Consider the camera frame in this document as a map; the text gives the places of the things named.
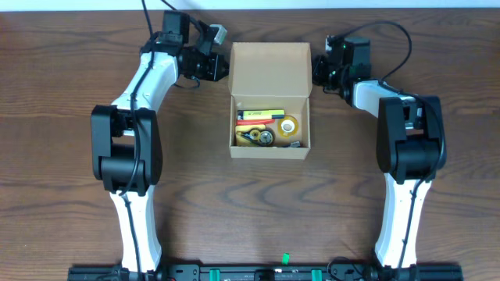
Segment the cardboard box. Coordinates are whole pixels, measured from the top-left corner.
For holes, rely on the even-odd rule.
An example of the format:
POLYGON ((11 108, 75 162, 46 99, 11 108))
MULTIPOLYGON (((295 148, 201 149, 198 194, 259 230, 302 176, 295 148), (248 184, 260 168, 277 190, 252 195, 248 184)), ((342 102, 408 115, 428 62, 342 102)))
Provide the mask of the cardboard box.
POLYGON ((311 51, 308 43, 234 43, 230 56, 230 132, 232 158, 269 158, 304 160, 311 148, 309 97, 312 91, 311 51), (283 109, 299 123, 292 137, 278 134, 278 121, 253 125, 270 130, 275 141, 270 147, 236 145, 234 129, 239 110, 283 109), (300 148, 283 148, 300 141, 300 148))

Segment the red stapler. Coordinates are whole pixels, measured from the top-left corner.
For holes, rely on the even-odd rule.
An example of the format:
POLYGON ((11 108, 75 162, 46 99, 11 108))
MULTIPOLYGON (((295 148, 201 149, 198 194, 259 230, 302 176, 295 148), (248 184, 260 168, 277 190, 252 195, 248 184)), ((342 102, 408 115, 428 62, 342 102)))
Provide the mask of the red stapler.
POLYGON ((274 122, 275 119, 237 120, 236 126, 266 125, 266 124, 272 124, 274 122))

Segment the clear tape roll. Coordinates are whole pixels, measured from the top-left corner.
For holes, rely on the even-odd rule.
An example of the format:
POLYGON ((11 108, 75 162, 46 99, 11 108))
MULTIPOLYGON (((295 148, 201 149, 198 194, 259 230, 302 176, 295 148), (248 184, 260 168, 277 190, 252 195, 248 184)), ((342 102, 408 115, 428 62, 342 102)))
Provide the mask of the clear tape roll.
POLYGON ((278 121, 277 129, 281 137, 292 137, 298 133, 298 120, 294 116, 285 116, 278 121))

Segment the yellow highlighter pen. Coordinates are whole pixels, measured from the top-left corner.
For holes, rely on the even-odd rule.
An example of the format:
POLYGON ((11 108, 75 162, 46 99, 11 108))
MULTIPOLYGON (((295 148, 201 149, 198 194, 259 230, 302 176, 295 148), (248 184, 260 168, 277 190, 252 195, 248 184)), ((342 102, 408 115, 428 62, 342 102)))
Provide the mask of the yellow highlighter pen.
POLYGON ((239 110, 237 112, 237 120, 283 119, 284 117, 283 109, 239 110))

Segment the small blue staples box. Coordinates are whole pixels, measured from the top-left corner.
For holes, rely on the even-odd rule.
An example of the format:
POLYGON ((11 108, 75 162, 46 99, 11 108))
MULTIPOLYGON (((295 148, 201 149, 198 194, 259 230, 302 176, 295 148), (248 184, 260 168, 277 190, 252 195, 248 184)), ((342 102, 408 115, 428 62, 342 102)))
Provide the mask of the small blue staples box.
POLYGON ((291 142, 290 144, 286 144, 283 146, 283 148, 300 148, 302 145, 300 143, 300 141, 294 141, 294 142, 291 142))

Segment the yellow sticky note pad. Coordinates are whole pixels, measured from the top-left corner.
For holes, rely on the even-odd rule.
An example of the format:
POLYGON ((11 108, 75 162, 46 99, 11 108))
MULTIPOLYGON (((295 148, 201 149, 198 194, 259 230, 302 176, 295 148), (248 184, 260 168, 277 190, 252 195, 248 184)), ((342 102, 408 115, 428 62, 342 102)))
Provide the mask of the yellow sticky note pad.
POLYGON ((242 136, 243 133, 248 133, 254 128, 253 125, 240 125, 236 126, 234 129, 236 145, 241 147, 251 147, 253 143, 242 136))

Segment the yellow black correction tape dispenser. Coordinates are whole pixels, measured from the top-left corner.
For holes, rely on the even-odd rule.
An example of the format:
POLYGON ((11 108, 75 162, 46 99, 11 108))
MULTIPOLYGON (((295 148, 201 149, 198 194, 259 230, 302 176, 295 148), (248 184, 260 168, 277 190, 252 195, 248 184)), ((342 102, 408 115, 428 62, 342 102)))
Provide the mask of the yellow black correction tape dispenser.
POLYGON ((252 129, 242 136, 253 143, 252 147, 270 147, 275 141, 274 134, 270 130, 252 129))

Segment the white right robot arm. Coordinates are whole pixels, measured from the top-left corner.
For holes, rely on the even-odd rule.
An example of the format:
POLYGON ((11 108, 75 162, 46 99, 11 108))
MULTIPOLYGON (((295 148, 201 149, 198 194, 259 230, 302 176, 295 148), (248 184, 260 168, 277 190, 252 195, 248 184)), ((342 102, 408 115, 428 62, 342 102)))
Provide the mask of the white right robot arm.
POLYGON ((328 55, 313 60, 312 81, 377 118, 376 157, 386 195, 375 255, 391 269, 415 265, 423 202, 446 158, 439 98, 410 94, 370 77, 368 62, 352 65, 328 55))

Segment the green clip on rail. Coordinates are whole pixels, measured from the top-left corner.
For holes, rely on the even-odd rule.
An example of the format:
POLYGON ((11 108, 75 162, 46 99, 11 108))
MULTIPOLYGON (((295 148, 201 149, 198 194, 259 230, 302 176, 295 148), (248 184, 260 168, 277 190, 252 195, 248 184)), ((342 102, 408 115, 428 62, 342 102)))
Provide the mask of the green clip on rail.
POLYGON ((290 260, 289 253, 283 253, 281 264, 288 265, 289 260, 290 260))

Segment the black aluminium mounting rail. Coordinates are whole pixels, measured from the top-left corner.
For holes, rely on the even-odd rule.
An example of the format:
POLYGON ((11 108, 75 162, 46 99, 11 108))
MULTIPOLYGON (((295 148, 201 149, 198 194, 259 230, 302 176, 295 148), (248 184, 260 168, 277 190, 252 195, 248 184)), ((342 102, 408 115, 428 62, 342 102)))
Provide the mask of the black aluminium mounting rail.
POLYGON ((375 265, 334 263, 326 266, 200 266, 169 265, 155 271, 132 272, 120 265, 111 267, 72 267, 70 281, 463 281, 458 265, 412 265, 406 269, 375 265))

